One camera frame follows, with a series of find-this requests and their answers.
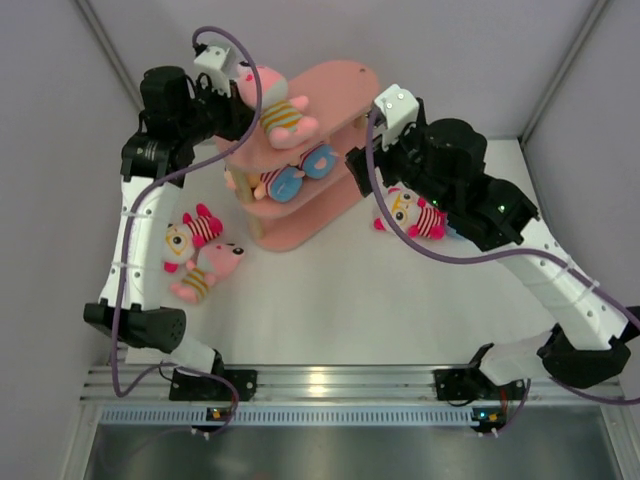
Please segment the large pink frog plush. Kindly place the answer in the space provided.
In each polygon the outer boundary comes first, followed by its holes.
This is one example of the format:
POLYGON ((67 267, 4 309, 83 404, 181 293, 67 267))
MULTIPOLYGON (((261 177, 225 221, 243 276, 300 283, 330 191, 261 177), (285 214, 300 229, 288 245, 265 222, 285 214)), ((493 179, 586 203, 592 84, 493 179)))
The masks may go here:
POLYGON ((254 73, 247 61, 239 63, 237 73, 239 95, 249 108, 260 112, 259 124, 274 149, 296 147, 317 133, 318 120, 305 114, 309 99, 291 97, 281 73, 264 65, 254 73))

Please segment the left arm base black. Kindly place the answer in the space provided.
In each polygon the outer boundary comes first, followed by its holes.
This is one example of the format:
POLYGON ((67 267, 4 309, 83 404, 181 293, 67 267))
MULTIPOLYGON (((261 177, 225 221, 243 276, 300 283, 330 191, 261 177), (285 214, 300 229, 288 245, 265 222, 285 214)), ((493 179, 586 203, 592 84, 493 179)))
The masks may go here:
MULTIPOLYGON (((257 390, 257 371, 251 369, 226 370, 223 378, 238 392, 240 401, 251 400, 257 390)), ((175 370, 169 392, 171 401, 230 401, 232 391, 223 383, 175 370)))

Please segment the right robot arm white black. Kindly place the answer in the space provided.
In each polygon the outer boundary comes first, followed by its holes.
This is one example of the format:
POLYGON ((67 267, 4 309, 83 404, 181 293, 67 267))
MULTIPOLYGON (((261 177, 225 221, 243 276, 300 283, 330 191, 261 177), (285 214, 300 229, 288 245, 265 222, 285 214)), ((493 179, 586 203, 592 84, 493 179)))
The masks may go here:
POLYGON ((553 317, 537 336, 482 346, 466 373, 471 392, 488 397, 539 377, 577 392, 624 370, 637 316, 575 264, 517 185, 486 172, 483 135, 460 119, 428 121, 422 100, 399 87, 380 94, 367 119, 365 145, 346 164, 384 225, 399 230, 383 189, 407 187, 478 248, 477 263, 501 263, 553 317))

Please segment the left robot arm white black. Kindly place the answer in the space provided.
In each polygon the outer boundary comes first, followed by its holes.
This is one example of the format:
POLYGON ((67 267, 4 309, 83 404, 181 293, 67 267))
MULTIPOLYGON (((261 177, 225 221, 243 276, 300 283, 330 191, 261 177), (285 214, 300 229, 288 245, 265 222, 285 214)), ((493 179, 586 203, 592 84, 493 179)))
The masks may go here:
POLYGON ((121 150, 120 223, 113 259, 98 301, 84 321, 114 345, 155 349, 194 369, 191 386, 204 399, 226 386, 220 354, 186 332, 186 314, 164 307, 160 291, 165 232, 192 171, 194 149, 218 136, 242 141, 254 114, 220 67, 200 67, 191 79, 177 66, 148 70, 140 84, 143 109, 137 131, 121 150))

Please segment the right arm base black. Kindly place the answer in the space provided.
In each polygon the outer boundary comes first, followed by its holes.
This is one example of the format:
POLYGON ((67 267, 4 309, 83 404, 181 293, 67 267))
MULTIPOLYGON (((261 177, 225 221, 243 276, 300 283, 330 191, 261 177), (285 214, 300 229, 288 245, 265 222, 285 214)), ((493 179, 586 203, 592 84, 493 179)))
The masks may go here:
POLYGON ((437 399, 450 403, 521 400, 526 386, 524 380, 496 385, 476 368, 437 369, 433 378, 437 399))

